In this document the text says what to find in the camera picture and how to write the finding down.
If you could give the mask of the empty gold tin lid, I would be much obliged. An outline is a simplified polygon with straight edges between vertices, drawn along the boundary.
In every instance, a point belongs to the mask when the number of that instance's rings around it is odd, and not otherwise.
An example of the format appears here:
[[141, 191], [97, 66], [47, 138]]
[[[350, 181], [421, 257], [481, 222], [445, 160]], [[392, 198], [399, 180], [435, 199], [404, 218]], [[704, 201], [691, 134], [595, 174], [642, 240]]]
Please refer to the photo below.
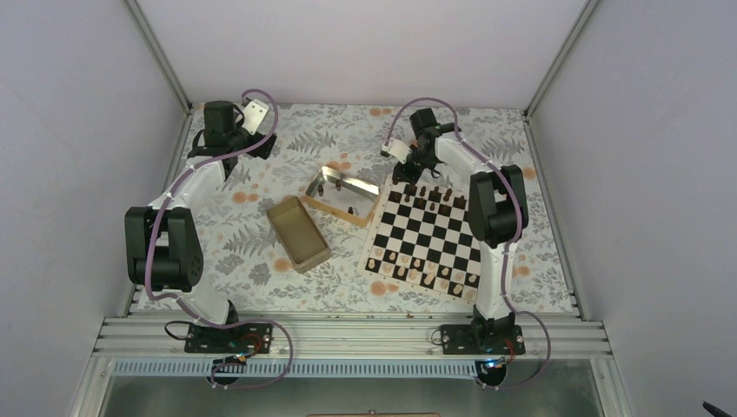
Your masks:
[[305, 274], [330, 258], [329, 245], [298, 197], [288, 196], [268, 208], [266, 217], [297, 273]]

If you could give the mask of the gold tin with dark pieces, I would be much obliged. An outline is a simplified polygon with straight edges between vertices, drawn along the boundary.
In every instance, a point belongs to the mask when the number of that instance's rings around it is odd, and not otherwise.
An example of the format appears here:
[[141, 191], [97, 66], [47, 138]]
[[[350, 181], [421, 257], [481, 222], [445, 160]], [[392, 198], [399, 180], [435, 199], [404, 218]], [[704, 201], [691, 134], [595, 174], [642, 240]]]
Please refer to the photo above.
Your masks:
[[302, 201], [313, 209], [366, 228], [373, 220], [380, 194], [380, 188], [373, 183], [322, 166], [309, 182]]

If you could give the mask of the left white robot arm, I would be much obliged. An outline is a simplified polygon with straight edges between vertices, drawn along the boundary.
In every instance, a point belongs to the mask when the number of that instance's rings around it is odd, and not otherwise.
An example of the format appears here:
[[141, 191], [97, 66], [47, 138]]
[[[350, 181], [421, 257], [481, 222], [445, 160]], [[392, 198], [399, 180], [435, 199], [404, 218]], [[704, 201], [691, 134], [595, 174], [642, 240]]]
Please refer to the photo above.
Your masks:
[[129, 280], [152, 301], [171, 300], [205, 325], [219, 351], [242, 339], [233, 304], [203, 281], [204, 256], [196, 215], [233, 173], [240, 155], [269, 156], [276, 134], [259, 128], [269, 106], [256, 99], [203, 106], [203, 128], [193, 139], [183, 171], [155, 200], [124, 217]]

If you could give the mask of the floral patterned table mat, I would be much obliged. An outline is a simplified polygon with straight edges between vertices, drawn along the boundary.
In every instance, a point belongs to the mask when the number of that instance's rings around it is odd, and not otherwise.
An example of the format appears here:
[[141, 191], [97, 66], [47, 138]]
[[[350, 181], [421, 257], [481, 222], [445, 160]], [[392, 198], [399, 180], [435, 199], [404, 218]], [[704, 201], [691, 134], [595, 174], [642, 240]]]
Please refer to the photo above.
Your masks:
[[[519, 309], [571, 314], [570, 293], [548, 219], [536, 167], [518, 109], [438, 109], [441, 122], [458, 120], [467, 139], [496, 165], [521, 167], [529, 224], [515, 254], [508, 295]], [[320, 211], [311, 217], [331, 250], [330, 259], [297, 273], [265, 215], [301, 195], [322, 167], [381, 185], [394, 163], [382, 157], [386, 136], [412, 138], [395, 108], [282, 104], [277, 139], [267, 159], [243, 157], [196, 218], [204, 255], [203, 282], [241, 310], [336, 312], [466, 312], [464, 301], [438, 298], [394, 281], [361, 275], [365, 228]]]

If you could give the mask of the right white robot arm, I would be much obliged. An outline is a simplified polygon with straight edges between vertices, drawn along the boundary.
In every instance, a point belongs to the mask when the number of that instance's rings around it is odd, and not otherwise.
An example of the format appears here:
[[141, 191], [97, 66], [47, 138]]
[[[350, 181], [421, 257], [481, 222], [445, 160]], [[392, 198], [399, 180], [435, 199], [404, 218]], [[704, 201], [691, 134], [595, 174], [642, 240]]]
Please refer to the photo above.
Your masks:
[[504, 342], [500, 320], [515, 310], [507, 297], [512, 257], [528, 223], [525, 184], [516, 165], [499, 167], [477, 150], [459, 131], [456, 121], [437, 122], [431, 108], [419, 109], [410, 118], [416, 144], [388, 138], [382, 153], [396, 159], [392, 180], [417, 182], [424, 170], [445, 164], [468, 182], [468, 225], [480, 245], [481, 276], [475, 313], [484, 322], [471, 330], [473, 347], [493, 353]]

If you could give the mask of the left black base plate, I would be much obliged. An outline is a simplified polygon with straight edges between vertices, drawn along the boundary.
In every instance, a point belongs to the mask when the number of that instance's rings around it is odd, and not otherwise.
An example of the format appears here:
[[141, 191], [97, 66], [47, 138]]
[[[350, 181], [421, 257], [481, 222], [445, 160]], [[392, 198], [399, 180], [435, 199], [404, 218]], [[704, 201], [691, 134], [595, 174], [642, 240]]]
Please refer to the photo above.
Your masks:
[[273, 326], [255, 323], [232, 329], [190, 325], [183, 350], [188, 354], [268, 354]]

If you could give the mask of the aluminium rail frame front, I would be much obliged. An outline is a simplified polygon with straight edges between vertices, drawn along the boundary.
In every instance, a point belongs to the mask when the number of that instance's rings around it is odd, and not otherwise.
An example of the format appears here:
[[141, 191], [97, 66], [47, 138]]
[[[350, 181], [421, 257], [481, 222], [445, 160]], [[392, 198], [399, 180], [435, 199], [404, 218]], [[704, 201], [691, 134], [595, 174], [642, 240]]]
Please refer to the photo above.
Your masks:
[[[269, 350], [272, 358], [288, 356], [287, 339], [297, 359], [437, 359], [442, 349], [431, 342], [442, 324], [464, 324], [466, 314], [276, 314], [273, 321], [284, 326], [274, 331]], [[527, 348], [525, 359], [607, 359], [612, 356], [608, 335], [599, 321], [577, 316], [545, 314], [545, 329], [521, 316]], [[133, 314], [103, 321], [93, 352], [101, 356], [162, 356], [185, 354], [186, 334], [179, 314], [155, 312]]]

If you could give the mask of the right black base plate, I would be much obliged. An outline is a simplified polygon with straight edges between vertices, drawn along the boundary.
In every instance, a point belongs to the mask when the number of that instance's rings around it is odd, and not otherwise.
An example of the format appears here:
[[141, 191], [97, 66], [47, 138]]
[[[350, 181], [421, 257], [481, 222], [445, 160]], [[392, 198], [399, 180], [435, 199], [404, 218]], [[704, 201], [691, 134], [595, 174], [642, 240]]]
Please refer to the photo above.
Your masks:
[[476, 332], [470, 325], [447, 324], [440, 326], [440, 333], [445, 355], [522, 355], [527, 351], [517, 325]]

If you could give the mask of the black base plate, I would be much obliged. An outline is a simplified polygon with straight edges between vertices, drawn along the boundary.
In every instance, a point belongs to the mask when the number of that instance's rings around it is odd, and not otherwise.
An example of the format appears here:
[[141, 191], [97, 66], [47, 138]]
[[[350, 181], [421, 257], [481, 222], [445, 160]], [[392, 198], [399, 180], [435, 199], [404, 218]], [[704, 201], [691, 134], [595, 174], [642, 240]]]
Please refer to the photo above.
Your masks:
[[527, 351], [517, 325], [476, 332], [470, 325], [447, 324], [440, 326], [440, 333], [445, 355], [522, 355]]
[[190, 325], [183, 350], [188, 354], [268, 354], [273, 326], [255, 323], [232, 329]]

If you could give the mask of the wooden chessboard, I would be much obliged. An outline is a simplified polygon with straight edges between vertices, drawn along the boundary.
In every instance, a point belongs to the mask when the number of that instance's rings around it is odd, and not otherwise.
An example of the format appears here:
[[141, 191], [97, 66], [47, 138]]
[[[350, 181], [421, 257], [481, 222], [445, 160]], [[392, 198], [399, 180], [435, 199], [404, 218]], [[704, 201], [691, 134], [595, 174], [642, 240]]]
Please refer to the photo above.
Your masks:
[[468, 224], [468, 197], [387, 178], [357, 272], [443, 300], [475, 303], [481, 249]]

